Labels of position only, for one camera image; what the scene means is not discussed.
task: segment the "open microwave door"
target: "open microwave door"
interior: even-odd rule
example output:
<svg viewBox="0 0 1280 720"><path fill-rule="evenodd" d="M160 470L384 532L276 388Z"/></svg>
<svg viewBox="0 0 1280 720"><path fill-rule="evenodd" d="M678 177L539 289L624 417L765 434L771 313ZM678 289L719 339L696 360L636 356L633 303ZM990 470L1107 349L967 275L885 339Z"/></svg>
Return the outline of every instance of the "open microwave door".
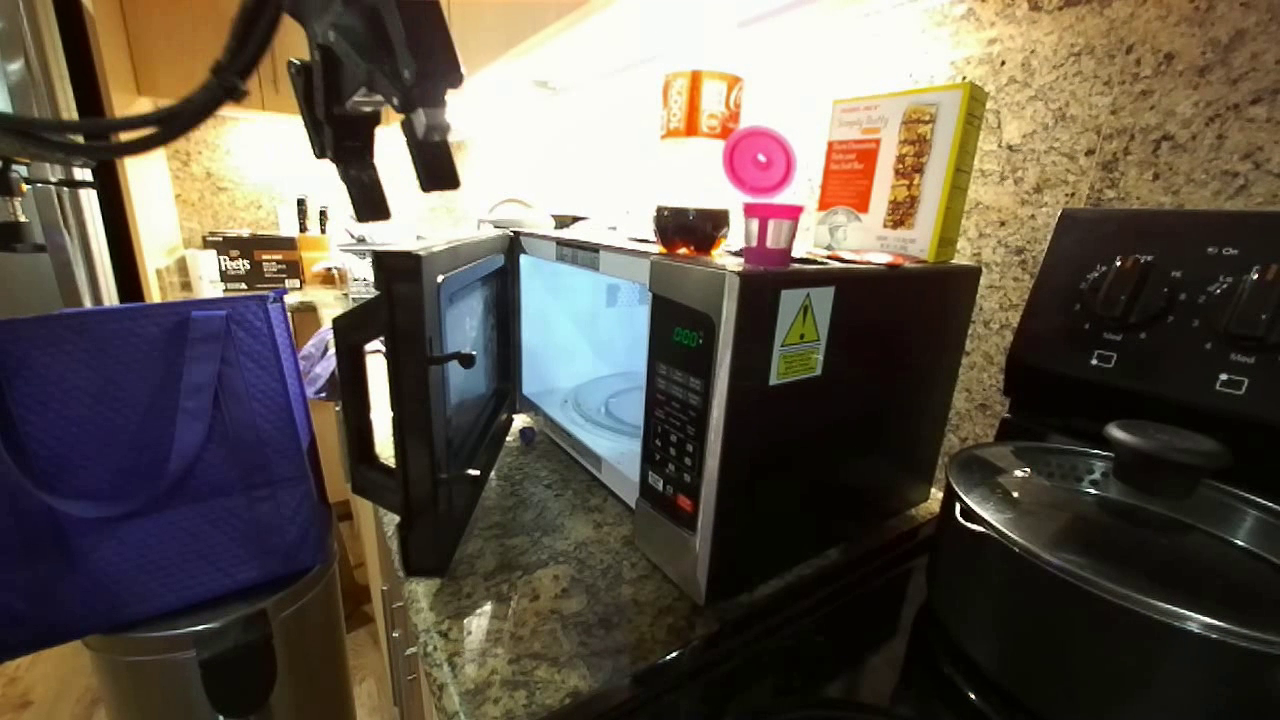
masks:
<svg viewBox="0 0 1280 720"><path fill-rule="evenodd" d="M509 242L372 254L374 298L331 320L354 498L399 511L399 563L438 577L514 409Z"/></svg>

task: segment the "granite backsplash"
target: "granite backsplash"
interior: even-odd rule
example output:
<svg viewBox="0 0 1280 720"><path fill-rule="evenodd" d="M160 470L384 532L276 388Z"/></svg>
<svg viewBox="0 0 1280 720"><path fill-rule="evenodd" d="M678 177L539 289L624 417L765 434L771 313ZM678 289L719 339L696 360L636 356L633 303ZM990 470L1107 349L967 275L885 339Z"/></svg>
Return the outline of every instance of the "granite backsplash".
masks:
<svg viewBox="0 0 1280 720"><path fill-rule="evenodd" d="M1280 207L1280 5L950 0L928 5L928 23L946 36L950 75L989 89L955 255L985 270L946 434L960 448L1003 414L1003 349L1063 205ZM239 123L257 120L172 145L189 242L278 219L278 188L233 170ZM247 170L276 185L329 172L295 123L258 123Z"/></svg>

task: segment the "microwave door handle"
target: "microwave door handle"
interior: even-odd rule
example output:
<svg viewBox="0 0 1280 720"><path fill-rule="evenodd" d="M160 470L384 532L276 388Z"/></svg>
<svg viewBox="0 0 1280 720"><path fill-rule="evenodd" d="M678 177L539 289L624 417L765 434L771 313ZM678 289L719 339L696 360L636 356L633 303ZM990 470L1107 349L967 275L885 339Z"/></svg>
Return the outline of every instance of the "microwave door handle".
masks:
<svg viewBox="0 0 1280 720"><path fill-rule="evenodd" d="M392 511L405 511L399 471L374 458L372 439L372 399L367 399L367 339L384 336L384 303L378 298L339 313L331 320L334 372L339 372L339 403L344 403L344 435L349 435L349 482L354 498L367 498Z"/></svg>
<svg viewBox="0 0 1280 720"><path fill-rule="evenodd" d="M476 353L445 353L445 356L426 356L426 365L458 365L458 370L476 370Z"/></svg>

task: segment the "blue tote bag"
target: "blue tote bag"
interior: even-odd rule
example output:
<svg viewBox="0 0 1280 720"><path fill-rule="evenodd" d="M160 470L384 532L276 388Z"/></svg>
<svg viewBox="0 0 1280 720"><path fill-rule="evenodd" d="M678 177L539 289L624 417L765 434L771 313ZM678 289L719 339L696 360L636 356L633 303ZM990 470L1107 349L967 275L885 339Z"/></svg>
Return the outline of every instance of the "blue tote bag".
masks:
<svg viewBox="0 0 1280 720"><path fill-rule="evenodd" d="M0 320L0 661L325 561L278 298Z"/></svg>

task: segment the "pink lid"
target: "pink lid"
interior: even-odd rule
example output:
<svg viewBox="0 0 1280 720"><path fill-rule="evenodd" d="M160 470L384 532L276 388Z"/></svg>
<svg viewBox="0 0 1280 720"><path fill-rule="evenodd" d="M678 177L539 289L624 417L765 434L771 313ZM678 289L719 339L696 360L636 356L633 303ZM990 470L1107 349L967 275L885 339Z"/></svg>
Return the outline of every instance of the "pink lid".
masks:
<svg viewBox="0 0 1280 720"><path fill-rule="evenodd" d="M790 172L790 145L771 130L739 130L725 141L725 177L746 198L786 188Z"/></svg>
<svg viewBox="0 0 1280 720"><path fill-rule="evenodd" d="M799 219L804 205L745 205L745 217L754 219Z"/></svg>

